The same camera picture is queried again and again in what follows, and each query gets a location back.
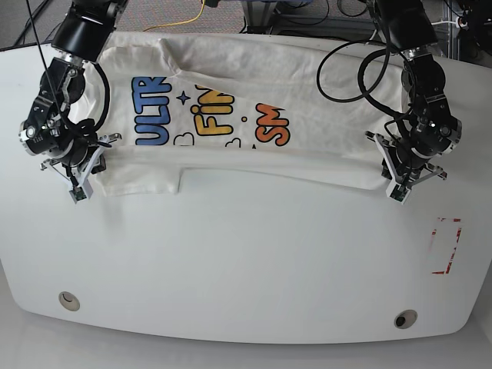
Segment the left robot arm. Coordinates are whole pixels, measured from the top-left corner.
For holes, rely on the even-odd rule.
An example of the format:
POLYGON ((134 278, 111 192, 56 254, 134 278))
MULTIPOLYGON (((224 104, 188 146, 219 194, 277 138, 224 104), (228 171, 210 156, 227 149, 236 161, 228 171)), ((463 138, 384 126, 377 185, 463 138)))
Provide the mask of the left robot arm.
POLYGON ((369 54, 357 71, 360 90, 352 101, 365 99, 392 118, 399 132, 380 135, 367 132, 383 156, 382 175, 390 182, 387 195, 398 201, 416 184, 434 176, 446 179, 444 170, 431 159, 452 151, 460 142, 462 124, 450 111, 444 94, 446 77, 434 60, 431 46, 437 44, 434 27, 419 1, 369 1, 367 8, 384 42, 384 48, 369 54), (401 82, 408 93, 409 108, 395 111, 372 97, 375 87, 364 84, 365 72, 376 58, 389 64, 392 55, 404 62, 401 82))

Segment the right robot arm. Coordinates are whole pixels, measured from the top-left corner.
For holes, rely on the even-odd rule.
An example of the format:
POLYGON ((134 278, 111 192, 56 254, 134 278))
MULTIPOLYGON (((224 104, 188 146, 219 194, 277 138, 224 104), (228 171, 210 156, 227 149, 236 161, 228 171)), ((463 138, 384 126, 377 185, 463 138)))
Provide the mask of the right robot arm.
POLYGON ((113 33, 125 1, 73 1, 52 40, 60 55, 44 66, 39 93, 27 119, 19 130, 19 141, 30 155, 48 155, 42 168, 61 165, 62 177, 75 197, 84 197, 83 186, 90 174, 103 171, 103 151, 111 146, 108 138, 99 138, 110 104, 110 86, 98 58, 113 33), (74 123, 71 106, 85 91, 84 64, 90 62, 101 77, 104 89, 103 109, 98 120, 86 118, 74 123))

